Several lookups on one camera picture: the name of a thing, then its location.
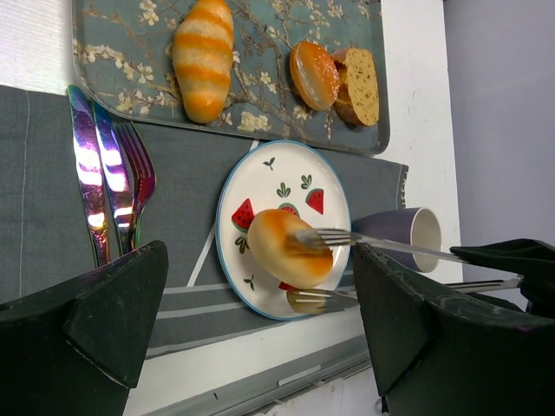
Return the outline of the golden ring doughnut bread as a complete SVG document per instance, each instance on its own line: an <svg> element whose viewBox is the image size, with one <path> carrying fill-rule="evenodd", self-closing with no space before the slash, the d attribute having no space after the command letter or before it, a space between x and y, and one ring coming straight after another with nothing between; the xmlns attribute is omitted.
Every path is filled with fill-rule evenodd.
<svg viewBox="0 0 555 416"><path fill-rule="evenodd" d="M255 215L247 241L257 262L279 281L297 289L323 283L333 268L332 250L306 246L295 238L297 231L313 228L301 218L279 209Z"/></svg>

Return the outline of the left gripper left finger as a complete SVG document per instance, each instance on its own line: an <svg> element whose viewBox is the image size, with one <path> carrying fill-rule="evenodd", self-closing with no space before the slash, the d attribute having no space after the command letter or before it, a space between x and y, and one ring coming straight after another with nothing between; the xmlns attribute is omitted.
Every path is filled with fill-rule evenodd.
<svg viewBox="0 0 555 416"><path fill-rule="evenodd" d="M99 269L1 306L3 415L121 415L166 285L152 241Z"/></svg>

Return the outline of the steel serving tongs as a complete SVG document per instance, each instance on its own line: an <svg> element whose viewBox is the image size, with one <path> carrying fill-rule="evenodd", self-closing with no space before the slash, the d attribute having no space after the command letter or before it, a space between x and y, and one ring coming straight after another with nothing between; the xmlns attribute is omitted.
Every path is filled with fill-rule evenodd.
<svg viewBox="0 0 555 416"><path fill-rule="evenodd" d="M453 263L463 261L451 253L425 249L411 244L404 244L388 239L368 237L353 231L337 228L316 228L315 230L297 231L290 236L291 241L301 244L306 249L335 248L339 246L355 246L358 244L377 249L376 256L385 264L397 266L399 263L385 253L386 249L393 251L421 255L434 260L445 260ZM450 283L449 288L463 294L496 291L502 289L517 289L524 281L522 275L508 280L489 280L474 283ZM299 314L321 315L350 309L358 304L356 292L338 289L288 289L286 298L292 309Z"/></svg>

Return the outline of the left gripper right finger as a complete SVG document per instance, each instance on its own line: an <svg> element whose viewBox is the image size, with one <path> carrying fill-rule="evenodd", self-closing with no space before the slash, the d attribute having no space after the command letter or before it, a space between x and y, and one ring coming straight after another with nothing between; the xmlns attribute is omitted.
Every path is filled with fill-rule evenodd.
<svg viewBox="0 0 555 416"><path fill-rule="evenodd" d="M554 316L460 293L376 254L357 245L354 276L391 414L553 414Z"/></svg>

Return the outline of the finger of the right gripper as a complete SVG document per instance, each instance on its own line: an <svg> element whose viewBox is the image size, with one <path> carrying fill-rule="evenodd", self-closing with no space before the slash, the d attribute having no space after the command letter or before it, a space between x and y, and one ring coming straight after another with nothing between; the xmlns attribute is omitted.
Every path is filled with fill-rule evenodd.
<svg viewBox="0 0 555 416"><path fill-rule="evenodd" d="M554 246L539 240L519 238L482 246L453 246L449 250L471 265L554 279Z"/></svg>
<svg viewBox="0 0 555 416"><path fill-rule="evenodd" d="M542 276L523 276L508 280L491 280L467 285L468 293L519 289L531 307L533 315L554 316L554 280Z"/></svg>

